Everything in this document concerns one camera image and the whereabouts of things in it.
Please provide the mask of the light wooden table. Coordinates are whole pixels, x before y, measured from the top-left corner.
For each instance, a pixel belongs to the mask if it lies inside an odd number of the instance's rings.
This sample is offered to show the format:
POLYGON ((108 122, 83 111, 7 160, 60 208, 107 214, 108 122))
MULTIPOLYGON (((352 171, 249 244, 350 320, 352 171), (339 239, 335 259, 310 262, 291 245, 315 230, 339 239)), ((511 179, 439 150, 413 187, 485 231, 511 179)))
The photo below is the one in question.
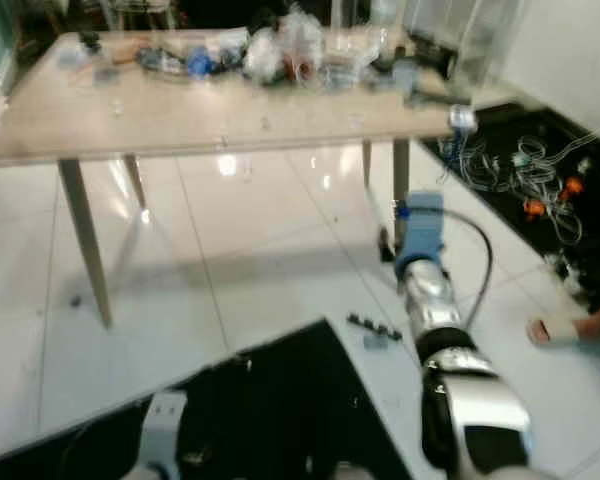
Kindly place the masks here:
POLYGON ((390 142, 393 205, 405 202, 409 145, 451 131, 448 105, 413 106, 402 93, 354 88, 318 93, 256 87, 246 79, 168 81, 136 67, 95 86, 84 69, 57 67, 79 44, 62 35, 0 105, 0 168, 52 165, 70 207, 85 273, 104 326, 113 312, 82 164, 120 155, 136 195, 137 159, 157 155, 245 154, 390 142))

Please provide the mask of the small blue round item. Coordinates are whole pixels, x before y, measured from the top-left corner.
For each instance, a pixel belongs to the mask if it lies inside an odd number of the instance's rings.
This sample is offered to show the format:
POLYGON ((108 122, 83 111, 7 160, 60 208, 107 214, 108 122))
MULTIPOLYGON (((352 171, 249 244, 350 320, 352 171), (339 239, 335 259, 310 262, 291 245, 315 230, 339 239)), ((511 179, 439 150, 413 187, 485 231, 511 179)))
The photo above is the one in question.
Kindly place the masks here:
POLYGON ((189 77, 195 81, 204 81, 216 67, 216 60, 210 56, 207 50, 196 50, 191 52, 186 60, 186 70, 189 77))

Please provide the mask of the clear crumpled plastic bag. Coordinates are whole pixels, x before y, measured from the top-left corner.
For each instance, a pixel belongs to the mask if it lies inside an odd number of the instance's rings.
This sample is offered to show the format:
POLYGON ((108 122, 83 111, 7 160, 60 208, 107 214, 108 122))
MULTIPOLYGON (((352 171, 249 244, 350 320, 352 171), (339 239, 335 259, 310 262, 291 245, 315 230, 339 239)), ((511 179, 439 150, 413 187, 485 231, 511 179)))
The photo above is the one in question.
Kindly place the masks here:
POLYGON ((241 70, 250 81, 312 83, 324 64, 324 28, 315 15, 265 12, 250 29, 241 70))

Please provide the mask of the plain black floor mat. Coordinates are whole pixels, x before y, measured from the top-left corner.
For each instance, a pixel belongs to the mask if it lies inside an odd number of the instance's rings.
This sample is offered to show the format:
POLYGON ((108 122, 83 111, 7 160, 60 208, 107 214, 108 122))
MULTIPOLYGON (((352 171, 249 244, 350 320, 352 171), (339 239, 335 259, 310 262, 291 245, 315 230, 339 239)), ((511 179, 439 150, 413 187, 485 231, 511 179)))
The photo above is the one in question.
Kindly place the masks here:
MULTIPOLYGON (((175 462, 189 480, 329 480, 340 466, 413 480, 327 323, 244 349, 172 385, 187 401, 175 462)), ((137 460, 149 396, 0 456, 0 480, 116 480, 137 460)))

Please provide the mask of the black strip of small parts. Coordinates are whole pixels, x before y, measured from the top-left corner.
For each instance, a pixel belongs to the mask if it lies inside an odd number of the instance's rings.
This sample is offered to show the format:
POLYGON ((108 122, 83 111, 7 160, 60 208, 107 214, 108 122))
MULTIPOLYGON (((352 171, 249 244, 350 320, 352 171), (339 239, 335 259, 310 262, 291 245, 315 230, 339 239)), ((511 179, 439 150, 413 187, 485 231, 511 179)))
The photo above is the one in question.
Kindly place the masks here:
POLYGON ((388 324, 378 323, 372 317, 349 314, 345 317, 345 320, 346 323, 359 326, 359 328, 367 330, 369 333, 377 334, 378 337, 395 340, 395 342, 399 342, 402 339, 402 333, 399 329, 393 328, 393 326, 388 324))

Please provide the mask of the small white blue device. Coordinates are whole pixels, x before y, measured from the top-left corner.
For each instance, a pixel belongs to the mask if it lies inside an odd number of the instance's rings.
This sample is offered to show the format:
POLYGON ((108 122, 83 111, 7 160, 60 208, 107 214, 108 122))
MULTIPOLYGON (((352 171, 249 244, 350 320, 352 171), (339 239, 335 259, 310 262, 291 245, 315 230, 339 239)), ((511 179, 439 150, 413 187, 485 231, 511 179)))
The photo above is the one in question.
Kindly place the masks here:
POLYGON ((478 120, 472 106, 451 105, 448 108, 448 127, 457 134, 470 134, 477 131, 478 120))

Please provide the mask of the person's foot in white slipper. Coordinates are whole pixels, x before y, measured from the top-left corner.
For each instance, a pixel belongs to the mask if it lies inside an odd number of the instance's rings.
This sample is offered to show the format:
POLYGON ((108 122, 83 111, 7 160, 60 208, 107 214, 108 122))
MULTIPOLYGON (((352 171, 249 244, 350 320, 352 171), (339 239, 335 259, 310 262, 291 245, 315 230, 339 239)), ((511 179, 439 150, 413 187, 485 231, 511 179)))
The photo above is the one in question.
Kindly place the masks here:
POLYGON ((527 324, 530 343, 539 347, 578 346, 600 340, 600 307, 591 314, 548 314, 527 324))

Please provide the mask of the white cabinet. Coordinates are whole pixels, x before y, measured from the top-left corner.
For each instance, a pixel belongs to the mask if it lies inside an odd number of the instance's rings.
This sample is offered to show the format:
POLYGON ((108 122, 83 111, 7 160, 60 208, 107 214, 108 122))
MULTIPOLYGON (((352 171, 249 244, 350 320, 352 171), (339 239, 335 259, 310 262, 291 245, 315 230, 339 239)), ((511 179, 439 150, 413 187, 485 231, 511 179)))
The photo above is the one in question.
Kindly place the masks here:
POLYGON ((523 93, 600 134, 600 0, 404 0, 400 12, 459 52, 464 86, 523 93))

